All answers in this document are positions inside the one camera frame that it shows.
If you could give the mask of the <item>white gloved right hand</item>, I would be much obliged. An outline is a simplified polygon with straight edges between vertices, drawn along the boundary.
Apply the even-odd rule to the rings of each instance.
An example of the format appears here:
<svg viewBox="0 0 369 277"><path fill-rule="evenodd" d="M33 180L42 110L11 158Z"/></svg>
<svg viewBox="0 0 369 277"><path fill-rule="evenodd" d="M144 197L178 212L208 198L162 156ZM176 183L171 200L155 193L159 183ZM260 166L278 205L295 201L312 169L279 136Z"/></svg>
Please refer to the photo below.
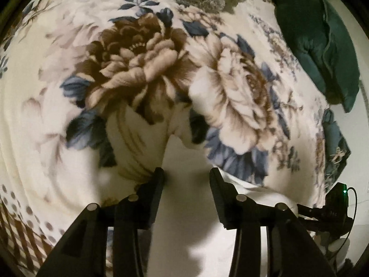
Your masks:
<svg viewBox="0 0 369 277"><path fill-rule="evenodd" d="M316 232L313 240L333 269L339 270L344 265L350 247L349 239L333 239L328 232Z"/></svg>

